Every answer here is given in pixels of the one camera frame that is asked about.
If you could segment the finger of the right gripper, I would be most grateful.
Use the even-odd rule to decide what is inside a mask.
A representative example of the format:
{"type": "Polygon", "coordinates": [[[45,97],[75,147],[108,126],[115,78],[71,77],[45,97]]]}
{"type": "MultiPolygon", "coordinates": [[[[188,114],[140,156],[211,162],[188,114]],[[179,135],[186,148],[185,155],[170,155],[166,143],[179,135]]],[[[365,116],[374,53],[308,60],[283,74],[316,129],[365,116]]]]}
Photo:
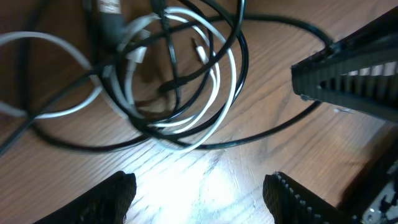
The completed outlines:
{"type": "Polygon", "coordinates": [[[397,8],[292,68],[296,95],[397,122],[397,8]]]}

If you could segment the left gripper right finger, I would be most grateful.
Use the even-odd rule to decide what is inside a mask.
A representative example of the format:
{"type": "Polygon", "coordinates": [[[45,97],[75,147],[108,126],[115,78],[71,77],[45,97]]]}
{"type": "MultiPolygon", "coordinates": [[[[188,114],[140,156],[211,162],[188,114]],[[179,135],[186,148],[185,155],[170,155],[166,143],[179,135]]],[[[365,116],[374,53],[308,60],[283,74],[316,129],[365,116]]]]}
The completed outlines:
{"type": "Polygon", "coordinates": [[[276,224],[360,222],[357,216],[344,214],[283,172],[265,176],[262,195],[276,224]]]}

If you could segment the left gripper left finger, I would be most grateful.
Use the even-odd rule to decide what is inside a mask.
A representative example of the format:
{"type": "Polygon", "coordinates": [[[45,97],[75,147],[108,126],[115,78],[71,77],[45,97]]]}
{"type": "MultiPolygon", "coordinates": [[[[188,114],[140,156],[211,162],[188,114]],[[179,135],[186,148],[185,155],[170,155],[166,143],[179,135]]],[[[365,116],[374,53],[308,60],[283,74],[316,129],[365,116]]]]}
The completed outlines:
{"type": "Polygon", "coordinates": [[[135,174],[117,171],[36,224],[124,224],[136,190],[135,174]]]}

